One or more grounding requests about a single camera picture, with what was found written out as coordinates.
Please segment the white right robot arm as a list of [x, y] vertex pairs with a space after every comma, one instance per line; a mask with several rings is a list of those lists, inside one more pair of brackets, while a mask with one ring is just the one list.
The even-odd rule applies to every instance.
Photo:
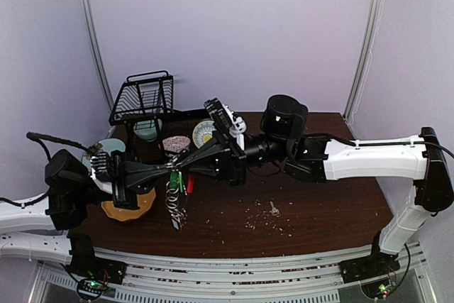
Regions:
[[246, 134], [242, 118], [218, 99], [206, 101], [214, 121], [212, 138], [177, 161], [179, 170], [242, 185], [249, 167], [276, 160], [301, 182], [321, 183], [354, 177], [401, 177], [413, 187], [397, 215], [377, 233], [371, 255], [364, 259], [368, 275], [379, 275], [391, 257], [422, 227], [428, 217], [453, 204], [453, 184], [436, 132], [424, 127], [417, 135], [391, 140], [346, 140], [329, 133], [305, 133], [308, 109], [296, 99], [276, 94], [267, 101], [261, 134]]

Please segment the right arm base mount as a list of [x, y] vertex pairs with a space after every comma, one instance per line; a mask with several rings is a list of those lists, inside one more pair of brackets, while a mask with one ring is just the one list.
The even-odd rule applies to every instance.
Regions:
[[418, 258], [412, 258], [408, 245], [404, 244], [407, 261], [405, 271], [399, 277], [397, 271], [401, 268], [399, 254], [389, 255], [380, 249], [380, 232], [373, 238], [370, 253], [359, 258], [339, 262], [340, 275], [343, 283], [360, 282], [362, 294], [373, 302], [384, 302], [389, 299], [403, 284], [407, 284], [411, 271], [419, 263]]

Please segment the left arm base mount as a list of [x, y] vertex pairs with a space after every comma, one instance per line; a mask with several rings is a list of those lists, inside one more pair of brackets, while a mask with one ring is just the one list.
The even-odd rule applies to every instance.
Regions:
[[69, 234], [71, 261], [63, 265], [65, 272], [76, 282], [77, 295], [92, 302], [109, 290], [108, 284], [121, 285], [127, 265], [119, 260], [95, 255], [90, 237], [84, 234]]

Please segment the green tagged key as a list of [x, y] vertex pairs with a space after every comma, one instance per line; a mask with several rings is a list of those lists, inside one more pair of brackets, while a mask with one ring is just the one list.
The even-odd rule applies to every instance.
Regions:
[[168, 187], [171, 191], [183, 192], [183, 180], [181, 172], [171, 173]]

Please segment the red handled keyring with keys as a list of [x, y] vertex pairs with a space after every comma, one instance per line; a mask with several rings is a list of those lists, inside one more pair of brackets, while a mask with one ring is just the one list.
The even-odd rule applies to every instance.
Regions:
[[[177, 168], [172, 168], [172, 172], [181, 172], [181, 170], [178, 170]], [[181, 231], [183, 229], [183, 226], [185, 224], [186, 218], [187, 218], [187, 211], [185, 209], [185, 205], [187, 203], [187, 200], [189, 198], [189, 195], [191, 195], [194, 192], [194, 185], [195, 185], [195, 176], [189, 174], [187, 181], [184, 180], [184, 176], [182, 174], [182, 180], [183, 180], [183, 192], [180, 191], [171, 191], [168, 187], [169, 181], [170, 181], [170, 176], [169, 176], [169, 181], [166, 183], [165, 186], [165, 206], [167, 208], [167, 212], [170, 215], [170, 221], [172, 224], [172, 227], [176, 231]]]

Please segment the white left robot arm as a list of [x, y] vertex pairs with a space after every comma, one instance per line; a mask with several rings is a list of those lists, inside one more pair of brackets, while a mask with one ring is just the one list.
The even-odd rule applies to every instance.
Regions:
[[138, 196], [175, 168], [173, 162], [147, 165], [120, 150], [93, 154], [86, 167], [68, 150], [59, 150], [45, 166], [46, 192], [1, 199], [1, 257], [61, 263], [96, 277], [102, 263], [92, 240], [72, 229], [88, 217], [92, 204], [113, 202], [136, 210]]

